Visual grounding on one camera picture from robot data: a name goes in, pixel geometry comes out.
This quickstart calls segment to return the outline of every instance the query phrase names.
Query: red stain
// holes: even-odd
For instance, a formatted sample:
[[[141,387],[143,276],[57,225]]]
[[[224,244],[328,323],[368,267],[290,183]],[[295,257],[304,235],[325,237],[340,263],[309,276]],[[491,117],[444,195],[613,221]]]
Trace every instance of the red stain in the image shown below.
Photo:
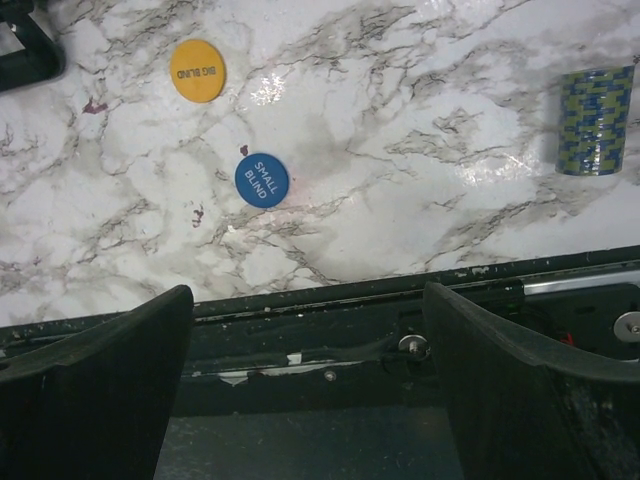
[[[202,208],[202,204],[200,204],[200,210],[196,208],[193,213],[195,217],[191,219],[191,225],[193,228],[198,228],[202,225],[202,217],[204,217],[204,208]]]
[[[90,113],[95,115],[100,112],[104,112],[107,109],[106,103],[93,103],[93,97],[89,97],[89,101],[82,108],[82,113]]]

